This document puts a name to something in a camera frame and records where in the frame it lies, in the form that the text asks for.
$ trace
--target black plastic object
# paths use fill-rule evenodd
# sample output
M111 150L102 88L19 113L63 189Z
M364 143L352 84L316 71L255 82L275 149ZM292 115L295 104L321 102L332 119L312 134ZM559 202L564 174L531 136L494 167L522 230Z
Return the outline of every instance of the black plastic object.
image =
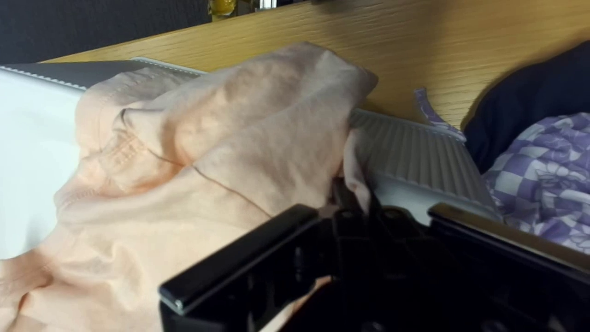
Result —
M293 206L166 281L164 329L260 329L325 274L282 329L590 326L588 256L445 204L423 226L376 198L365 215L343 182L334 193L330 217Z

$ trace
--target wooden surface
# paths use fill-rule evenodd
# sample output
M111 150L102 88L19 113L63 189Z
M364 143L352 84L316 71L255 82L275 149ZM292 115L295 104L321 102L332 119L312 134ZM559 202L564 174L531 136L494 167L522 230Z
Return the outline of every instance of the wooden surface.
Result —
M325 0L54 60L151 56L216 69L308 40L380 75L369 106L417 119L413 90L461 123L509 69L590 38L588 0Z

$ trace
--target pink cloth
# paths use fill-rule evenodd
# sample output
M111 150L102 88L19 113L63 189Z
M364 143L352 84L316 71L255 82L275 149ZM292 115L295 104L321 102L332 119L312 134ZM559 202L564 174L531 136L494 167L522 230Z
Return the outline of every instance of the pink cloth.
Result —
M375 82L295 43L198 78L139 69L92 86L57 228L0 263L0 329L161 329L163 279L295 202L327 202Z

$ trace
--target purple patterned fabric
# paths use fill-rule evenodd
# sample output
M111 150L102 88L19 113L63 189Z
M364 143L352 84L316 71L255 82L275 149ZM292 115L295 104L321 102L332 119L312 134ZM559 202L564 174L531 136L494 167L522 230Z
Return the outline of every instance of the purple patterned fabric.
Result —
M528 126L485 178L509 222L590 254L590 112Z

